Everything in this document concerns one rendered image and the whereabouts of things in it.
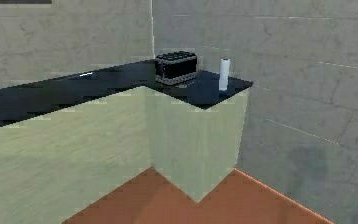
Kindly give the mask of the black toaster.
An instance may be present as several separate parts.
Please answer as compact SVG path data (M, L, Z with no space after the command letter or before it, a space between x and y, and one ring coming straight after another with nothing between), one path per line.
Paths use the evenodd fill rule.
M197 56L193 52L177 51L158 55L154 59L155 78L165 85L176 85L197 74Z

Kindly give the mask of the pale green kitchen counter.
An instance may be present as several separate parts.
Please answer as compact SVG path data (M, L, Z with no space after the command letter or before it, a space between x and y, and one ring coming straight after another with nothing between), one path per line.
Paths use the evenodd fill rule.
M234 168L248 81L152 61L0 89L0 224L61 224L148 168L193 201Z

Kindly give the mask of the white paper towel roll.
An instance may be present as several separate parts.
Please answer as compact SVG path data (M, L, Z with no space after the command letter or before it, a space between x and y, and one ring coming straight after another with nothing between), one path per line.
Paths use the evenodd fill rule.
M228 88L228 76L230 71L230 60L224 58L220 61L219 90L226 91Z

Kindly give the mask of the dark framed wall picture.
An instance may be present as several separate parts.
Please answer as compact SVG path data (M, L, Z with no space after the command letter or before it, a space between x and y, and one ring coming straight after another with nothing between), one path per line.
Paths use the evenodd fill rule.
M52 0L0 0L0 4L52 4Z

